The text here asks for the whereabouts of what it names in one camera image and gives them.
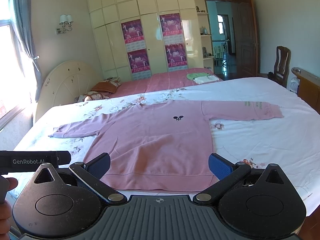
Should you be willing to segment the person's left hand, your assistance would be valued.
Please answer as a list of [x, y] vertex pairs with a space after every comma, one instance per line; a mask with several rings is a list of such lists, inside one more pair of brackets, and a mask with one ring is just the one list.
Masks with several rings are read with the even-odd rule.
[[[18, 185], [18, 181], [16, 178], [6, 178], [6, 187], [5, 189], [11, 191], [12, 189], [16, 188]], [[10, 218], [12, 216], [11, 205], [4, 200], [1, 204], [1, 240], [10, 239], [9, 231], [10, 231]]]

